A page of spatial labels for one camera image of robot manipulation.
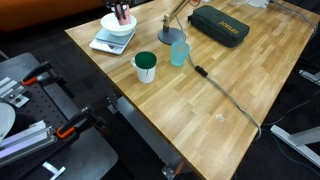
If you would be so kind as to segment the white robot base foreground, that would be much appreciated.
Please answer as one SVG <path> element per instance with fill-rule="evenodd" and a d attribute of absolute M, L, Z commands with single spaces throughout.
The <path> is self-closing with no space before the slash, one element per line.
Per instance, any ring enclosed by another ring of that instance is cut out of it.
<path fill-rule="evenodd" d="M 9 133 L 15 122 L 14 108 L 6 103 L 0 103 L 0 143 Z"/>

